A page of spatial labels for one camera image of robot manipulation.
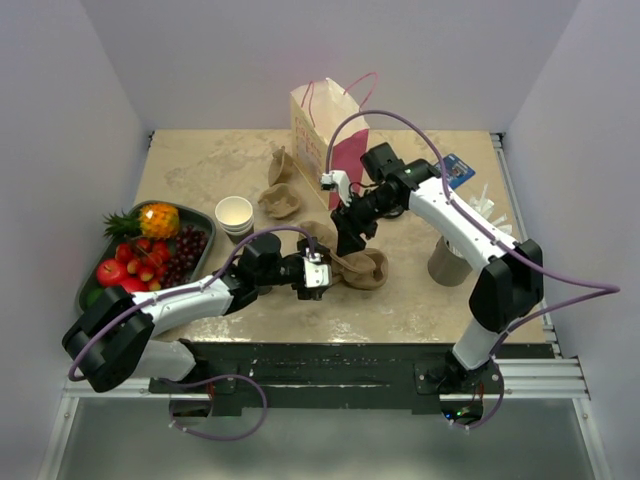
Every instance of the fruit tray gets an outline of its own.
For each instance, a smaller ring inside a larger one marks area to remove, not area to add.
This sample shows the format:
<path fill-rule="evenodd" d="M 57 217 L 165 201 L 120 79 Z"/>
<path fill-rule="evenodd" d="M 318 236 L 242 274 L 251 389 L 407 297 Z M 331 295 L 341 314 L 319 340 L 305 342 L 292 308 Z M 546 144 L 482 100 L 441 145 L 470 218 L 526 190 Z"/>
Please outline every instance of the fruit tray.
<path fill-rule="evenodd" d="M 135 207 L 133 207 L 131 209 L 130 213 L 136 212 L 138 210 L 140 210 L 143 206 L 150 204 L 150 203 L 158 203 L 158 200 L 150 200 L 148 202 L 142 202 L 139 203 L 138 205 L 136 205 Z M 200 259 L 198 260 L 193 273 L 191 274 L 191 281 L 197 280 L 198 278 L 200 278 L 201 273 L 202 273 L 202 269 L 204 268 L 204 264 L 206 263 L 207 260 L 207 255 L 209 254 L 209 252 L 211 251 L 211 247 L 213 246 L 213 240 L 215 238 L 216 235 L 216 226 L 213 222 L 213 220 L 211 219 L 211 217 L 200 213 L 192 208 L 189 207 L 184 207 L 182 205 L 177 205 L 175 203 L 170 203 L 170 202 L 165 202 L 164 200 L 161 201 L 162 203 L 168 203 L 169 205 L 173 205 L 174 207 L 176 207 L 178 209 L 178 213 L 180 215 L 180 229 L 182 230 L 182 228 L 186 227 L 187 225 L 193 225 L 195 230 L 199 230 L 199 231 L 203 231 L 205 232 L 208 241 L 207 241 L 207 245 L 202 253 L 202 255 L 200 256 Z M 98 266 L 104 261 L 107 260 L 109 258 L 113 258 L 115 256 L 116 253 L 116 248 L 118 247 L 119 244 L 121 244 L 122 242 L 124 242 L 125 239 L 124 238 L 114 238 L 112 239 L 109 244 L 107 245 L 107 247 L 104 249 L 104 251 L 102 252 L 102 254 L 100 255 L 100 257 L 98 257 L 96 263 L 94 264 L 93 268 L 90 270 L 89 274 L 87 275 L 85 281 L 82 283 L 82 286 L 80 287 L 80 289 L 78 290 L 78 293 L 76 294 L 76 302 L 75 302 L 75 306 L 76 306 L 76 310 L 78 312 L 78 314 L 82 314 L 86 308 L 87 308 L 87 296 L 95 289 L 100 288 L 100 284 L 98 283 L 98 280 L 96 279 L 96 270 L 98 268 Z M 169 250 L 171 251 L 171 254 L 173 255 L 175 253 L 175 240 L 173 239 L 168 239 L 167 240 L 167 244 L 169 246 Z"/>

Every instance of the pink bag handle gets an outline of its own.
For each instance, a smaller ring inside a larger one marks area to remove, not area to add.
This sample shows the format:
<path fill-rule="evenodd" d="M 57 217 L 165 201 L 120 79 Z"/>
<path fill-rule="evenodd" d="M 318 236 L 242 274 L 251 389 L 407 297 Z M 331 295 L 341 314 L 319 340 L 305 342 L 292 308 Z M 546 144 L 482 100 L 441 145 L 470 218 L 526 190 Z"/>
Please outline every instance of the pink bag handle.
<path fill-rule="evenodd" d="M 371 87 L 371 90 L 369 90 L 369 93 L 367 93 L 367 96 L 364 97 L 364 100 L 360 103 L 360 110 L 362 110 L 362 106 L 367 103 L 367 100 L 369 100 L 369 97 L 371 96 L 371 94 L 373 93 L 373 91 L 376 89 L 376 87 L 378 86 L 378 72 L 369 72 L 363 76 L 361 76 L 358 80 L 356 80 L 355 82 L 353 82 L 351 85 L 349 85 L 347 88 L 344 89 L 344 93 L 343 95 L 346 95 L 347 92 L 349 90 L 351 90 L 352 87 L 355 87 L 358 83 L 360 83 L 362 80 L 364 80 L 367 77 L 370 76 L 374 76 L 375 79 L 373 80 L 373 86 Z"/>
<path fill-rule="evenodd" d="M 359 107 L 360 110 L 362 110 L 362 106 L 367 102 L 367 100 L 369 100 L 369 97 L 371 96 L 371 94 L 373 93 L 373 91 L 376 89 L 376 87 L 378 86 L 378 72 L 369 72 L 363 76 L 361 76 L 359 79 L 357 79 L 355 82 L 353 82 L 351 85 L 349 85 L 347 88 L 344 89 L 344 93 L 343 95 L 346 95 L 347 92 L 355 87 L 358 83 L 360 83 L 362 80 L 364 80 L 367 77 L 370 76 L 374 76 L 375 79 L 373 81 L 373 86 L 371 87 L 371 90 L 369 90 L 369 93 L 367 93 L 367 96 L 364 97 L 364 100 L 360 103 Z M 304 101 L 307 98 L 307 94 L 309 93 L 309 89 L 311 89 L 311 95 L 309 95 L 309 105 L 307 107 L 307 110 L 309 112 L 309 118 L 311 118 L 311 124 L 313 125 L 313 127 L 315 128 L 316 126 L 316 122 L 313 119 L 313 114 L 311 113 L 311 101 L 313 100 L 313 92 L 315 91 L 315 87 L 313 86 L 314 82 L 313 80 L 311 82 L 309 82 L 309 85 L 307 85 L 307 90 L 305 90 L 304 95 L 302 96 L 302 102 L 300 102 L 300 108 L 304 108 Z"/>

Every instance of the paper bag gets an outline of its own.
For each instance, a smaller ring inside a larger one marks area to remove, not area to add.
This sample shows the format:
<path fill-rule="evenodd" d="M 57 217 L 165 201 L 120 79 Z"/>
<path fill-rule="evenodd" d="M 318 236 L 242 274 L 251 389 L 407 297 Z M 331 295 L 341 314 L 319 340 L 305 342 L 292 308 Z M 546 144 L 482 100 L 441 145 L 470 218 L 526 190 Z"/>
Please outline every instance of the paper bag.
<path fill-rule="evenodd" d="M 375 82 L 368 95 L 358 104 L 349 89 L 371 75 Z M 318 194 L 323 204 L 333 210 L 339 202 L 338 194 L 320 188 L 320 177 L 325 171 L 329 140 L 348 116 L 360 111 L 377 83 L 377 73 L 371 72 L 356 80 L 345 90 L 332 79 L 310 82 L 291 92 L 291 131 L 293 158 L 298 170 Z M 364 117 L 352 120 L 341 131 L 333 145 L 331 170 L 344 170 L 351 182 L 361 182 L 364 169 L 360 157 L 367 150 L 369 125 Z"/>

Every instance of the tabletop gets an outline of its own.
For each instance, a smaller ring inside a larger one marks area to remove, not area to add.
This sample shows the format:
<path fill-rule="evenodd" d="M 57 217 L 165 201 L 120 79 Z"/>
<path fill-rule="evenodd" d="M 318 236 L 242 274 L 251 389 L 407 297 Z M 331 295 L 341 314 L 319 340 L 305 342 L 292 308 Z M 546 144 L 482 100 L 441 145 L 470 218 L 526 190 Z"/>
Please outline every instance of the tabletop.
<path fill-rule="evenodd" d="M 464 200 L 479 198 L 485 185 L 495 202 L 491 219 L 507 215 L 518 238 L 491 138 L 481 131 L 426 131 L 443 155 L 455 153 L 476 174 L 456 193 Z M 405 162 L 425 158 L 435 162 L 414 132 L 372 130 L 369 147 L 389 142 Z M 158 130 L 153 135 L 136 202 L 164 200 L 195 208 L 214 218 L 216 204 L 229 195 L 247 198 L 254 207 L 256 230 L 271 225 L 298 225 L 316 220 L 331 225 L 329 213 L 299 172 L 289 183 L 303 197 L 291 217 L 274 220 L 258 205 L 268 188 L 271 153 L 280 146 L 291 152 L 289 130 Z M 278 232 L 283 255 L 295 250 L 297 233 Z M 242 342 L 374 342 L 455 343 L 471 319 L 468 299 L 477 276 L 458 287 L 435 283 L 427 261 L 440 234 L 411 213 L 380 220 L 368 246 L 389 259 L 389 278 L 378 290 L 361 291 L 343 283 L 332 286 L 322 301 L 298 301 L 289 286 L 271 293 L 234 314 L 205 318 L 162 334 L 160 340 Z M 203 275 L 219 268 L 233 244 L 218 228 Z M 542 343 L 542 324 L 534 320 L 518 329 L 510 342 Z"/>

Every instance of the white cup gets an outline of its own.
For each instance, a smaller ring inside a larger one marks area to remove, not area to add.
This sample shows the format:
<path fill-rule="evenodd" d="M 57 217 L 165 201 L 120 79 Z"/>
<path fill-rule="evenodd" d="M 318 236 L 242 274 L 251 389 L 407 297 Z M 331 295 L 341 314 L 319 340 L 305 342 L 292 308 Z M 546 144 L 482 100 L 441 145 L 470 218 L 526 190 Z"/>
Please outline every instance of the white cup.
<path fill-rule="evenodd" d="M 223 198 L 216 205 L 215 215 L 222 230 L 234 243 L 253 233 L 253 206 L 246 198 Z"/>

